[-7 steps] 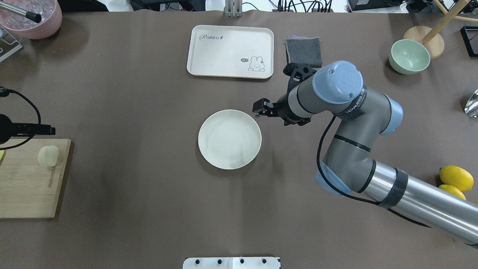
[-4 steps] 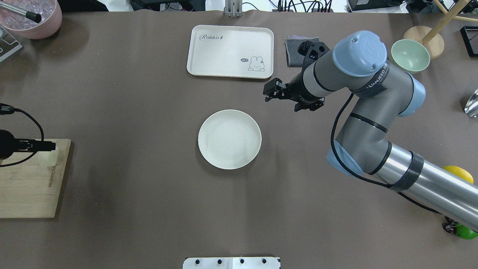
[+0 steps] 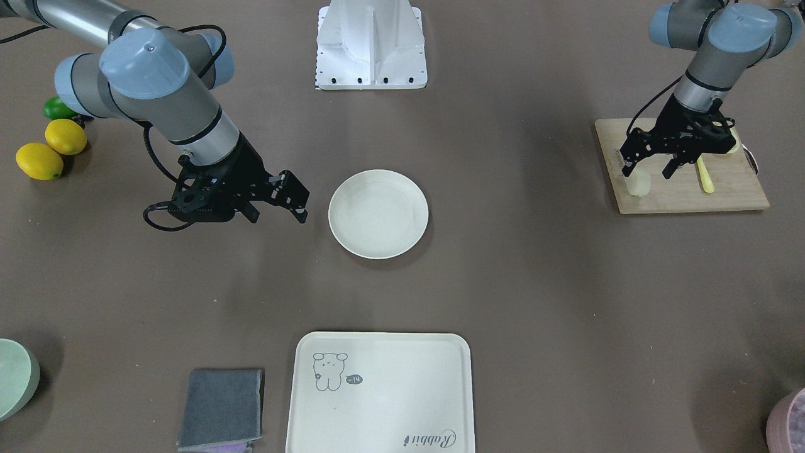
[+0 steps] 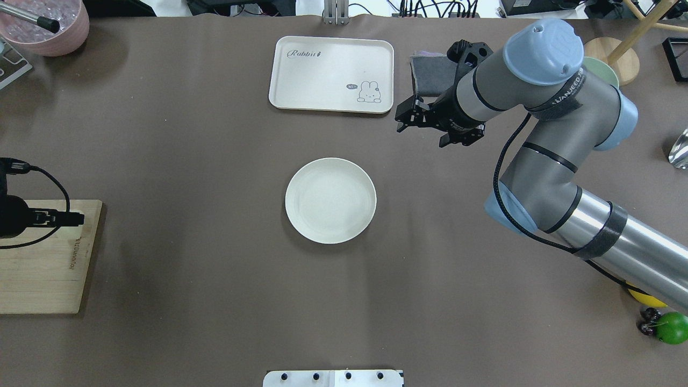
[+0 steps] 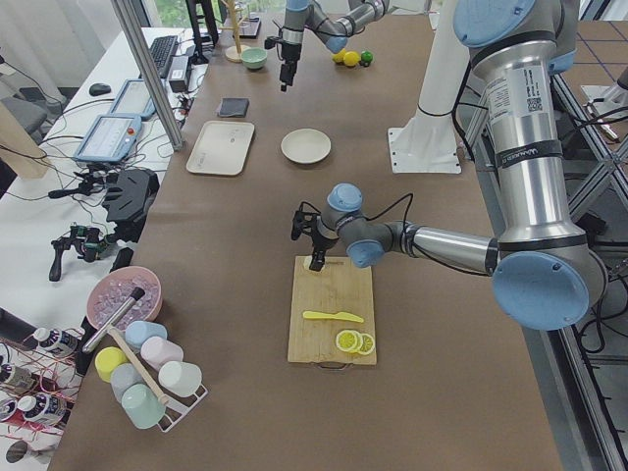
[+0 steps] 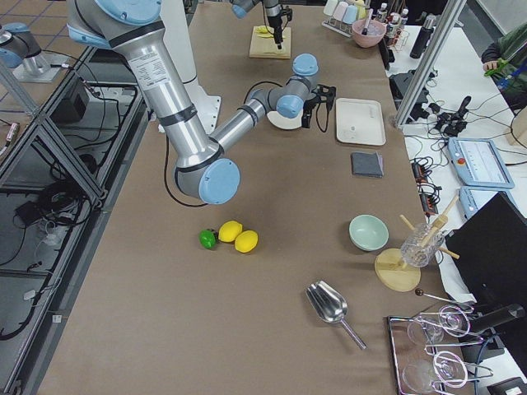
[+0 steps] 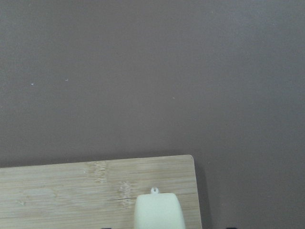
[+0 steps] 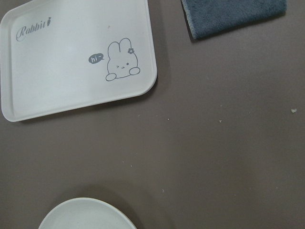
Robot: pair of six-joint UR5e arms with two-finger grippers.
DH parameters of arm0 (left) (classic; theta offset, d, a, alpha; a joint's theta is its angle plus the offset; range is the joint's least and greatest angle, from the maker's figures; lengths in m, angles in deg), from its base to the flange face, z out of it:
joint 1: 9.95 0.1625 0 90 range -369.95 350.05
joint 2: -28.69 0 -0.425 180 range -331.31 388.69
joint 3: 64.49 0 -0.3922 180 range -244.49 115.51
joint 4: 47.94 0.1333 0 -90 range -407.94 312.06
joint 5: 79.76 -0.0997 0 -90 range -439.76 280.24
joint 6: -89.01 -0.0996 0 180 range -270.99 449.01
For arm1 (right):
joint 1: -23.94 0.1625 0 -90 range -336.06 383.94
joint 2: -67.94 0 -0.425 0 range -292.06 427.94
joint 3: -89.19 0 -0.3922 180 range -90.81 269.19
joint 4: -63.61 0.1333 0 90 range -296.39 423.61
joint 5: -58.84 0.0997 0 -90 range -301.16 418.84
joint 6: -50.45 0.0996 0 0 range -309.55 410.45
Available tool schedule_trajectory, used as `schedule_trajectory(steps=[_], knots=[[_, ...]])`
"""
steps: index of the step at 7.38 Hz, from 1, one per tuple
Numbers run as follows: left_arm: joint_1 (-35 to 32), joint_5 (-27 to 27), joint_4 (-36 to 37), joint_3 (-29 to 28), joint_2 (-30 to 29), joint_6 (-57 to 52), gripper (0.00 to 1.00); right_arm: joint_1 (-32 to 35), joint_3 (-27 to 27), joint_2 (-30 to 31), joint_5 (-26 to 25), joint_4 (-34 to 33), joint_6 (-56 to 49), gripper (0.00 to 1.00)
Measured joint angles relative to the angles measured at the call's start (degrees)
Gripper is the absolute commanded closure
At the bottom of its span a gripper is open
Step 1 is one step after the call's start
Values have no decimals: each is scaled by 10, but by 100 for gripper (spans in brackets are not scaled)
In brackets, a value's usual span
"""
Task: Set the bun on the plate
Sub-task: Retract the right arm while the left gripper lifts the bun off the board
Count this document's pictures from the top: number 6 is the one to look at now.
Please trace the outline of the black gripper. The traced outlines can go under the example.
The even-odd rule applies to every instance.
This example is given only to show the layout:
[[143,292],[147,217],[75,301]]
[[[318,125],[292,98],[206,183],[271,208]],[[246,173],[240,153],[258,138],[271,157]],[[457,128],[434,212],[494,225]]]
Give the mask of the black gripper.
[[273,28],[273,39],[278,49],[282,49],[283,37],[283,18],[287,21],[291,20],[291,8],[283,6],[280,2],[265,2],[263,4],[265,15],[268,19],[268,24]]
[[317,87],[308,95],[304,102],[303,114],[301,117],[301,126],[303,128],[310,127],[311,111],[316,105],[325,104],[326,110],[330,112],[333,109],[333,104],[336,97],[336,87],[318,84]]

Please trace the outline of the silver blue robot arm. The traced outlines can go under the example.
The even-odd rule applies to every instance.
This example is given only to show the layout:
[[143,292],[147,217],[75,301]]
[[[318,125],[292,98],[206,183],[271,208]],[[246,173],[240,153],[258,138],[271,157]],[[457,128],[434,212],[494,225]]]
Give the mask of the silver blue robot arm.
[[271,28],[275,45],[278,49],[282,49],[283,30],[292,20],[292,9],[289,6],[283,6],[278,0],[234,0],[231,1],[231,10],[241,19],[259,4],[263,7],[264,17]]
[[193,65],[194,57],[191,52],[171,57],[160,1],[69,1],[67,7],[72,40],[111,49],[126,59],[177,153],[175,184],[205,204],[223,204],[236,195],[240,171],[226,158],[226,150],[271,111],[295,118],[323,88],[316,57],[302,53],[284,86],[251,91],[229,120],[206,132],[177,68]]

